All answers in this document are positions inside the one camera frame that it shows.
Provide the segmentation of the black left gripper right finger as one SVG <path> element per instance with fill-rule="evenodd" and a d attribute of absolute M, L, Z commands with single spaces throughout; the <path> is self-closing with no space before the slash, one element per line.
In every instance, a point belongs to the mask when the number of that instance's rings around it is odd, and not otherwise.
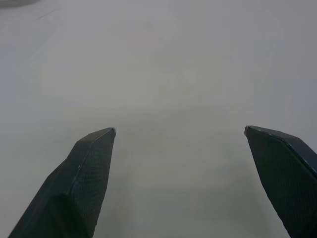
<path fill-rule="evenodd" d="M 244 134 L 262 186 L 290 238 L 317 238 L 317 153 L 281 131 L 249 125 Z"/>

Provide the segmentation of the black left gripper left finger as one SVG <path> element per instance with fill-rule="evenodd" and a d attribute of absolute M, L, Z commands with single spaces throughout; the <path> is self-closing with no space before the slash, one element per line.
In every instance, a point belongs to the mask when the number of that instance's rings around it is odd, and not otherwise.
<path fill-rule="evenodd" d="M 92 238 L 105 198 L 115 128 L 78 140 L 46 178 L 8 238 Z"/>

